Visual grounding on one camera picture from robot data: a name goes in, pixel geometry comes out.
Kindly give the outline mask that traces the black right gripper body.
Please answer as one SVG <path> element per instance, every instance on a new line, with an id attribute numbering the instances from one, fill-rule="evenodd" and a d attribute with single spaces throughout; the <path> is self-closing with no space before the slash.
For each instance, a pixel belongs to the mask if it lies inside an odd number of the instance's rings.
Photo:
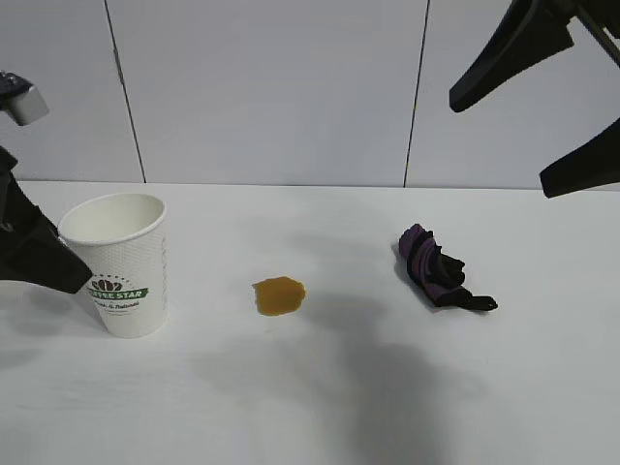
<path id="1" fill-rule="evenodd" d="M 575 15 L 607 56 L 619 62 L 619 47 L 613 39 L 619 39 L 618 0 L 576 0 Z"/>

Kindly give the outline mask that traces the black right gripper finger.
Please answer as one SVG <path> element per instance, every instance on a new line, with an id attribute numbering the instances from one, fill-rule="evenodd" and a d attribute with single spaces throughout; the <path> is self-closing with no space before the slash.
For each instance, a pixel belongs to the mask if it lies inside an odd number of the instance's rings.
<path id="1" fill-rule="evenodd" d="M 450 89 L 450 108 L 468 109 L 510 78 L 572 47 L 573 16 L 573 1 L 511 2 L 477 59 Z"/>
<path id="2" fill-rule="evenodd" d="M 543 193 L 555 198 L 619 182 L 619 120 L 540 173 Z"/>

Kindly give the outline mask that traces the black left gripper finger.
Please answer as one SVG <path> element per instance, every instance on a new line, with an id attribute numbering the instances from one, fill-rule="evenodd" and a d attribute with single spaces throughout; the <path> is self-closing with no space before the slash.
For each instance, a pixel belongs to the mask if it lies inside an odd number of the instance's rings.
<path id="1" fill-rule="evenodd" d="M 14 175 L 17 159 L 1 150 L 1 279 L 76 294 L 90 268 L 59 237 L 42 210 L 23 193 Z"/>

